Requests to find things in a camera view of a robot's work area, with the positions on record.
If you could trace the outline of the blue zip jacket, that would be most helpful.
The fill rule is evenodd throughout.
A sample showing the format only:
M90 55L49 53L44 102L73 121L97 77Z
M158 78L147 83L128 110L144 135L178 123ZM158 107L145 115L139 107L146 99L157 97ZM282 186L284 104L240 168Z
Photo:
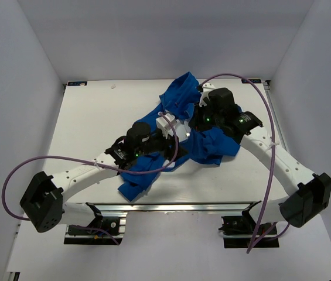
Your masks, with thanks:
M167 90L159 96L160 103L155 109L139 119L139 122L146 122L151 129L156 129L155 119L159 112L170 112L181 121L192 116L194 103L198 103L201 94L196 87L199 82L192 73L173 80ZM187 154L173 162L164 169L164 172L172 172L189 159L203 165L220 165L223 156L235 156L240 145L233 139L226 136L219 128L211 128L208 131L196 132L191 130L187 140L179 144L179 148L187 150ZM148 171L160 169L168 164L168 161L158 152L147 156L140 156L132 171ZM123 184L118 191L128 201L136 199L140 193L147 190L158 177L158 173L151 174L121 174Z

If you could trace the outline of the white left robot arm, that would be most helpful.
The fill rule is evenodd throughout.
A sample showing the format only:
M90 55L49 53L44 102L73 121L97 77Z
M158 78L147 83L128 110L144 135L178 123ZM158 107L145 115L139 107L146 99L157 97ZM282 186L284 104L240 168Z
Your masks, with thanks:
M66 224L77 225L94 234L103 223L101 211L92 203L71 203L69 199L93 184L134 167L145 156L156 154L170 161L180 159L187 151L169 132L152 130L149 124L136 122L91 165L80 165L54 175L35 174L20 205L39 233Z

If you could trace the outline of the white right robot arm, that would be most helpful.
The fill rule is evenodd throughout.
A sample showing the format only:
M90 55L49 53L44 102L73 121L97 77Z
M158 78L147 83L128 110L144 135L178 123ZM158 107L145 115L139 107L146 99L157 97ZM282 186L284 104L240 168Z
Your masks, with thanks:
M300 228L329 203L331 178L316 174L277 146L253 113L239 110L227 88L200 87L200 101L194 107L190 127L204 132L219 128L235 143L252 153L266 168L274 165L274 177L287 195L267 203L257 202L243 212L243 228L254 234L265 223L287 222Z

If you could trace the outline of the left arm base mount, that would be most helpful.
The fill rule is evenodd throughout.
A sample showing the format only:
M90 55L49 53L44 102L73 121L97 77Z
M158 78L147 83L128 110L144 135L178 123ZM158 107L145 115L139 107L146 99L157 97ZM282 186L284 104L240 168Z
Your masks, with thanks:
M112 245L121 244L125 232L126 217L106 216L95 227L68 226L64 236L65 245Z

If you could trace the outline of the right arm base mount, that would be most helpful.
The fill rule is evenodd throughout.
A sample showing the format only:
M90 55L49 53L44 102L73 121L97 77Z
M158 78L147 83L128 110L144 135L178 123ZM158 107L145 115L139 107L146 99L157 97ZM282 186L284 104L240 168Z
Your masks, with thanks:
M250 244L252 231L244 224L241 216L223 216L219 234L225 249L244 249ZM274 227L254 248L279 248L277 228Z

